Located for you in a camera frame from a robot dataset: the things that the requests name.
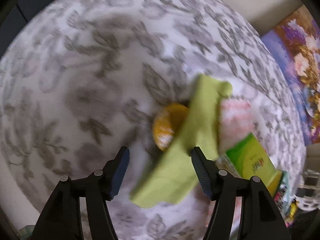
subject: painting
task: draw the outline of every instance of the painting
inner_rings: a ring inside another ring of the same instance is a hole
[[[305,145],[320,142],[320,29],[300,7],[262,37],[292,91]]]

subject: floor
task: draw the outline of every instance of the floor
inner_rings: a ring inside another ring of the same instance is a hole
[[[260,34],[302,5],[300,0],[224,0],[240,12]],[[36,223],[39,212],[22,194],[0,154],[0,205],[20,229]]]

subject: silver screw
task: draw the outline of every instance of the silver screw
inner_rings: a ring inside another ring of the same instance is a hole
[[[101,176],[103,174],[103,170],[96,170],[95,172],[94,172],[94,175],[95,176]]]
[[[60,178],[60,181],[62,182],[65,182],[69,179],[69,177],[67,175],[63,175],[61,178]]]
[[[254,182],[260,182],[260,181],[261,181],[261,179],[260,179],[259,177],[257,177],[257,176],[253,176],[253,177],[252,177],[252,180],[253,180]]]
[[[228,172],[225,171],[225,170],[220,170],[220,171],[219,171],[219,174],[220,174],[221,176],[226,176],[226,175],[228,174]]]

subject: yellow-green fabric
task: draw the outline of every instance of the yellow-green fabric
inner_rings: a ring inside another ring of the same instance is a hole
[[[156,167],[131,193],[133,203],[143,208],[153,207],[161,201],[176,204],[196,186],[198,179],[190,151],[199,146],[206,158],[218,158],[220,101],[231,93],[229,82],[199,76],[188,117]]]

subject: orange round object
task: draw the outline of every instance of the orange round object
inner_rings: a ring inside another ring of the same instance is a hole
[[[188,110],[182,104],[172,103],[156,116],[153,122],[153,139],[160,150],[164,151],[169,146],[187,117]]]

